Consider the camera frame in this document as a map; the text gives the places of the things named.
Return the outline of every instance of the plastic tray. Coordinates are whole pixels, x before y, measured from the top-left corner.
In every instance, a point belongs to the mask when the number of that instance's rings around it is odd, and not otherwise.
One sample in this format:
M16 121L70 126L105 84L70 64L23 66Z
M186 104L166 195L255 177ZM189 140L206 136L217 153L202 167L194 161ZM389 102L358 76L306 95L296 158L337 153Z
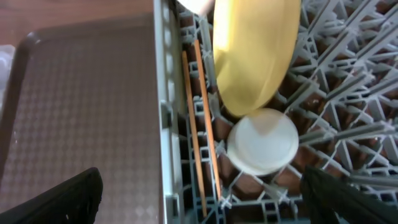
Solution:
M90 167L96 223L163 220L154 15L30 33L0 123L0 212Z

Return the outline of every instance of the white object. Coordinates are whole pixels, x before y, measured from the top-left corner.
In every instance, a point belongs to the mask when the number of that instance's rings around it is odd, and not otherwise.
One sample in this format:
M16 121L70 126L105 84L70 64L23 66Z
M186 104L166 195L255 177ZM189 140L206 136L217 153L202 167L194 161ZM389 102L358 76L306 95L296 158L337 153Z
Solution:
M189 11L204 16L214 5L214 0L178 0Z
M10 74L12 58L14 57L14 51L15 48L12 45L0 45L0 111Z
M240 170L267 175L286 166L296 155L299 135L294 123L273 109L257 110L234 126L227 155Z

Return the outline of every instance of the brown tray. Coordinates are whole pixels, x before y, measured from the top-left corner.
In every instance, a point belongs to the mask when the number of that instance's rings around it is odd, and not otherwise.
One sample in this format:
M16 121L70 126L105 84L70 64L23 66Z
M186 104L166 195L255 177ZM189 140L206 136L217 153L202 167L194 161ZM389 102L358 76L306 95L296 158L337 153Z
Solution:
M0 122L0 212L90 167L96 223L162 223L153 14L30 33Z

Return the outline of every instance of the black object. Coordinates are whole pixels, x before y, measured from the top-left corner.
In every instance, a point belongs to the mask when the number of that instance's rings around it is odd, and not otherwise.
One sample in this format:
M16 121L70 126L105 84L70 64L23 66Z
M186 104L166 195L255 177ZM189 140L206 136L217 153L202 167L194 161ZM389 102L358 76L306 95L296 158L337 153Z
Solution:
M100 172L93 167L0 214L0 223L92 224L102 190Z
M398 223L398 211L319 169L306 166L300 189L311 223Z

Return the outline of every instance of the dishwasher rack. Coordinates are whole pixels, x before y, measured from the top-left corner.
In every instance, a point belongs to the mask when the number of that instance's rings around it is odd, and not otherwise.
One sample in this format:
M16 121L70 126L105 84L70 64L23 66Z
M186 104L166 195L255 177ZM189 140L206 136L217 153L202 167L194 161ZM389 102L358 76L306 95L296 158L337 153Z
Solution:
M237 121L226 112L216 92L212 21L192 14L181 5L177 5L177 13L180 41L182 49L188 51L188 59L194 40L201 42L213 126L222 123L230 130ZM200 126L203 101L200 92L195 91L198 71L193 57L189 69L197 126ZM188 138L180 142L181 166L183 177L184 170L189 168L186 176L190 179L185 181L188 184L183 189L188 192L184 193L185 201L191 201L185 212L193 211L189 214L195 222L309 222L302 196L281 181L286 176L298 183L305 164L337 177L351 174L397 177L398 4L378 0L302 1L290 68L266 107L284 112L295 123L300 135L296 158L268 179L236 172L232 181L223 181L223 198L219 202L213 170L208 166L206 218L201 216L190 128L188 117L185 118ZM226 136L228 133L216 142L219 163L226 159ZM201 161L206 166L210 163L206 131L199 128L198 137L202 140ZM298 160L308 155L316 162ZM250 200L239 198L234 190L239 179L250 179L263 190ZM398 207L397 190L353 186ZM237 217L237 213L245 211L250 211L252 217Z

